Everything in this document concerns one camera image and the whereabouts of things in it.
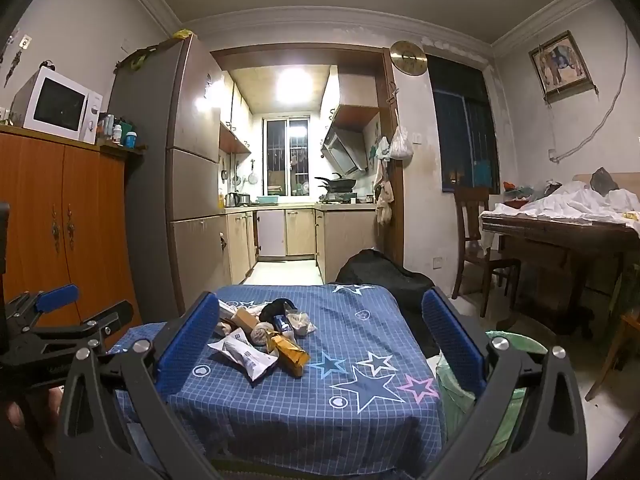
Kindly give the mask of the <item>person left hand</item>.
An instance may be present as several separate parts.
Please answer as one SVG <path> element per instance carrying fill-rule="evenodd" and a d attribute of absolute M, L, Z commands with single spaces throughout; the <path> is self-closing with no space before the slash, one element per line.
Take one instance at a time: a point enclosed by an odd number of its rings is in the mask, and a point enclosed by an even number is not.
<path fill-rule="evenodd" d="M 63 400 L 64 390 L 54 387 L 49 390 L 31 392 L 24 401 L 25 408 L 15 401 L 2 400 L 1 411 L 8 416 L 15 429 L 25 429 L 28 425 L 26 411 L 32 414 L 36 424 L 46 433 L 55 430 Z"/>

